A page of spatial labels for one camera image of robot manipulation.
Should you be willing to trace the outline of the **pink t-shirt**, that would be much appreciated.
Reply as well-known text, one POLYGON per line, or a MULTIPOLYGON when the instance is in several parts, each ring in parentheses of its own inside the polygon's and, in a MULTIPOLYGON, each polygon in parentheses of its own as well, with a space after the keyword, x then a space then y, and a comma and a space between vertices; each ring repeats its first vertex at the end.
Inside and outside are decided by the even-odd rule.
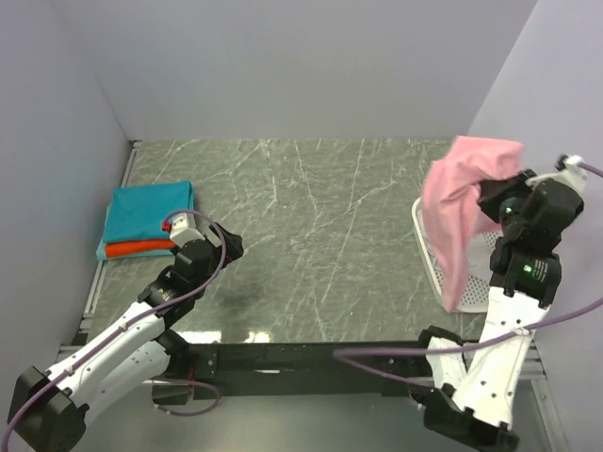
POLYGON ((521 171, 522 151, 517 141, 458 136, 448 153, 431 164, 421 211, 427 240, 444 274, 442 301, 449 313, 458 310, 469 279, 469 242, 477 234, 500 230, 478 207, 480 182, 513 178, 521 171))

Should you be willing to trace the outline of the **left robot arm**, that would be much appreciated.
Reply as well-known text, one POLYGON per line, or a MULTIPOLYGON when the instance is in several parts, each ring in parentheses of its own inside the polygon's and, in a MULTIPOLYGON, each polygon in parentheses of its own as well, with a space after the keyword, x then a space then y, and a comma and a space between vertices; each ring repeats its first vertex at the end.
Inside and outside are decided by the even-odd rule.
POLYGON ((71 356, 45 371, 30 367, 17 379, 8 433, 36 451, 70 451, 96 418, 144 380, 175 379, 188 366, 187 342, 171 326, 187 315, 220 270, 239 259, 242 239, 214 225, 214 246, 188 228, 174 262, 122 316, 71 356))

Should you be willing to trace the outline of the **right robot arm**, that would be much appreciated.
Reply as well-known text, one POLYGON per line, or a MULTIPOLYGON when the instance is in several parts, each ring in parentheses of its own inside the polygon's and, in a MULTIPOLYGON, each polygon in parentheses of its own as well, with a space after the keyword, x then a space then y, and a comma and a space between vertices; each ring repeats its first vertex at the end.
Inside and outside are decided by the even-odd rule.
POLYGON ((490 257, 488 309, 481 337, 459 351, 455 334, 429 327, 414 352, 418 372, 433 376, 425 396, 427 429, 478 451, 515 451, 513 399, 533 332, 562 280, 555 248, 581 214, 582 169, 481 182, 478 205, 502 228, 490 257))

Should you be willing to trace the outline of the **white t-shirt in basket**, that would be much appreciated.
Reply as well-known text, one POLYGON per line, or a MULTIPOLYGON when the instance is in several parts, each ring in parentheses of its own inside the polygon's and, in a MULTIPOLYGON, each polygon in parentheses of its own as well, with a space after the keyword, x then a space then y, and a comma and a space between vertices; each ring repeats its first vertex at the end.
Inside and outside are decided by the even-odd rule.
POLYGON ((498 235, 495 233, 476 234, 467 246, 467 261, 472 272, 489 271, 490 257, 498 235))

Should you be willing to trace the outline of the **teal folded t-shirt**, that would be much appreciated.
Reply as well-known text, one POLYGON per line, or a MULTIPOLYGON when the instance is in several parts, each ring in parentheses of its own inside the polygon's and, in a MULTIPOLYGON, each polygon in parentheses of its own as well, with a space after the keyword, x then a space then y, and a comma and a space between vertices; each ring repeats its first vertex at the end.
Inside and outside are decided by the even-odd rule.
POLYGON ((194 207, 194 188, 189 181, 169 184, 119 187, 113 190, 106 209, 104 231, 96 250, 100 261, 167 256, 170 250, 155 250, 130 256, 107 258, 105 244, 130 240, 170 239, 162 230, 167 216, 194 207))

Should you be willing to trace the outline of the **orange folded t-shirt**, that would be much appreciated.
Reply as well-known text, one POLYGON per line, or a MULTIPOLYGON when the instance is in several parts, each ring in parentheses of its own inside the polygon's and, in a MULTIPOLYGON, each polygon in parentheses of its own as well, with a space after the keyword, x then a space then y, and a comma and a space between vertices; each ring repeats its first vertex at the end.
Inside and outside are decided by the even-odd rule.
POLYGON ((155 250, 170 250, 174 246, 169 239, 130 240, 105 244, 107 258, 118 258, 155 250))

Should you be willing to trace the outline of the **white plastic basket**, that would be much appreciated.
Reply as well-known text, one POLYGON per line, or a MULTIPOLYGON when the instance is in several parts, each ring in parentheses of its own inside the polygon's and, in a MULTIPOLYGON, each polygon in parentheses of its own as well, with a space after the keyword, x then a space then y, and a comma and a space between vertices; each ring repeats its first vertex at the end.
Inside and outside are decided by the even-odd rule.
MULTIPOLYGON (((445 303, 442 298, 442 288, 444 285, 444 272, 432 252, 430 242, 426 236, 422 218, 421 198, 417 198, 411 210, 414 224, 414 233, 418 245, 419 253, 425 267, 430 286, 432 288, 435 300, 444 308, 445 303)), ((488 292, 491 271, 472 272, 469 269, 469 276, 465 284, 456 313, 463 314, 483 314, 488 308, 488 292)))

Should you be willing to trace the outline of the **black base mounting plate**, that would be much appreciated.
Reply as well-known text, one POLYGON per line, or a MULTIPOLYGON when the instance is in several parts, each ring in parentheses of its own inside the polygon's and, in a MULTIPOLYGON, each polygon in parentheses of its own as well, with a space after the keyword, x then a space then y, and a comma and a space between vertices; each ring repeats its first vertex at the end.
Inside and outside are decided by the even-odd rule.
POLYGON ((360 343, 190 344, 174 350, 160 376, 209 383, 223 396, 357 395, 409 397, 422 402, 428 382, 404 383, 341 363, 334 351, 360 343))

